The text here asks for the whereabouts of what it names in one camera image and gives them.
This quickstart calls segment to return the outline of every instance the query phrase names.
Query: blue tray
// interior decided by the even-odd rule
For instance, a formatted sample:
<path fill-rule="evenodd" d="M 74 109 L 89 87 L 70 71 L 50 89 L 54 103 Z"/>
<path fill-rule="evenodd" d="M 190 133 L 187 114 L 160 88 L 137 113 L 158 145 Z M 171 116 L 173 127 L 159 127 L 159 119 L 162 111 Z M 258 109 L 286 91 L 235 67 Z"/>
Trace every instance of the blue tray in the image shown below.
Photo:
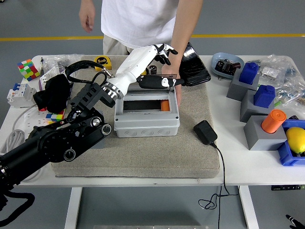
<path fill-rule="evenodd" d="M 290 127 L 300 127 L 305 129 L 305 120 L 294 120 L 287 119 L 282 127 L 286 132 Z M 278 153 L 280 155 L 280 161 L 283 166 L 293 166 L 293 165 L 305 165 L 305 156 L 293 156 L 288 144 L 285 141 L 279 148 Z"/>
<path fill-rule="evenodd" d="M 212 72 L 215 73 L 216 75 L 220 75 L 220 76 L 225 77 L 225 78 L 233 79 L 232 75 L 221 73 L 221 72 L 215 70 L 215 66 L 220 59 L 223 59 L 223 60 L 228 59 L 228 60 L 233 61 L 235 63 L 238 62 L 241 65 L 241 70 L 244 68 L 244 61 L 241 58 L 239 58 L 238 56 L 228 54 L 228 53 L 224 53 L 224 52 L 218 52 L 218 53 L 213 55 L 212 61 L 211 61 Z"/>

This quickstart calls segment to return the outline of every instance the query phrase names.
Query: orange cylinder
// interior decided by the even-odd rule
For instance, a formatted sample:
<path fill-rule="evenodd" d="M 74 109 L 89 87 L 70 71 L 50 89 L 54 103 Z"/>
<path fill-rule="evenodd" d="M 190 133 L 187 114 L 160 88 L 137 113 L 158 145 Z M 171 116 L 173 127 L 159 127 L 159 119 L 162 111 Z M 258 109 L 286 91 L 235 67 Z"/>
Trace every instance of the orange cylinder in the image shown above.
<path fill-rule="evenodd" d="M 161 100 L 161 111 L 170 111 L 170 103 L 168 100 Z"/>
<path fill-rule="evenodd" d="M 275 131 L 277 131 L 277 129 L 283 124 L 286 119 L 287 116 L 283 111 L 274 109 L 262 122 L 261 127 L 265 132 L 273 134 Z"/>

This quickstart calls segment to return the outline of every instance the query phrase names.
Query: gray floor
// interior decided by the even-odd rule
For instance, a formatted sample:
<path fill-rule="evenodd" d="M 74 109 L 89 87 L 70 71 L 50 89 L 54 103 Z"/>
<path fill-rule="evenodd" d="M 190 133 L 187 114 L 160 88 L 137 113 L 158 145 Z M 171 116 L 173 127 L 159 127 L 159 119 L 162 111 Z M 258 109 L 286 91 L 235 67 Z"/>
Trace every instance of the gray floor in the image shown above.
<path fill-rule="evenodd" d="M 80 1 L 6 0 L 0 3 L 0 38 L 50 36 L 100 36 L 100 4 L 94 32 L 87 35 L 78 19 Z M 304 1 L 285 0 L 205 0 L 194 34 L 270 34 L 305 33 Z M 290 56 L 305 75 L 304 37 L 294 38 L 196 38 L 191 39 L 199 55 L 227 52 L 236 55 Z M 9 105 L 6 96 L 21 81 L 16 64 L 36 55 L 101 54 L 102 41 L 0 42 L 0 124 Z M 18 188 L 31 191 L 36 202 L 13 224 L 14 228 L 63 228 L 70 189 Z M 217 187 L 140 187 L 86 188 L 83 191 L 78 228 L 102 224 L 194 224 L 216 228 L 218 211 L 199 208 L 199 198 L 209 198 Z M 272 192 L 270 186 L 250 187 L 260 228 L 289 228 L 285 214 L 303 223 L 304 192 Z M 0 213 L 1 219 L 13 211 L 11 202 Z M 241 203 L 237 197 L 223 198 L 221 228 L 245 228 Z"/>

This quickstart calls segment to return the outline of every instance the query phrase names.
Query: gray electrical box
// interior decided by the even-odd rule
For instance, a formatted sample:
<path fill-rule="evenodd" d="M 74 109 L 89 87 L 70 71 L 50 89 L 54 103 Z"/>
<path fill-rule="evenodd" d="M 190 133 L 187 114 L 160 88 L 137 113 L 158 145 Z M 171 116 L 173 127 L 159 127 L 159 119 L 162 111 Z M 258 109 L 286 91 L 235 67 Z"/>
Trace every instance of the gray electrical box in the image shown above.
<path fill-rule="evenodd" d="M 179 126 L 174 88 L 142 89 L 134 83 L 115 102 L 114 130 L 118 137 L 174 136 Z"/>

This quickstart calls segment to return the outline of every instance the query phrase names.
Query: yellow tape measure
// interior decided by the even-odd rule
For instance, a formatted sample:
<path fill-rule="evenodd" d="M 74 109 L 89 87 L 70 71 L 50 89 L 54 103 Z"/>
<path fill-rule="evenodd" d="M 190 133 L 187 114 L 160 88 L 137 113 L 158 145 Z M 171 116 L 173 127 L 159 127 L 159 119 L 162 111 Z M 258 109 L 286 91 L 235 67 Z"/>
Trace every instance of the yellow tape measure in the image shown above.
<path fill-rule="evenodd" d="M 110 61 L 110 58 L 108 56 L 97 56 L 95 59 L 94 59 L 94 62 L 97 62 L 97 63 L 100 63 L 102 64 L 106 69 L 108 70 L 111 70 L 112 69 L 112 66 L 111 66 L 111 61 Z M 99 67 L 94 67 L 95 70 L 97 72 L 100 72 L 102 69 L 99 68 Z"/>

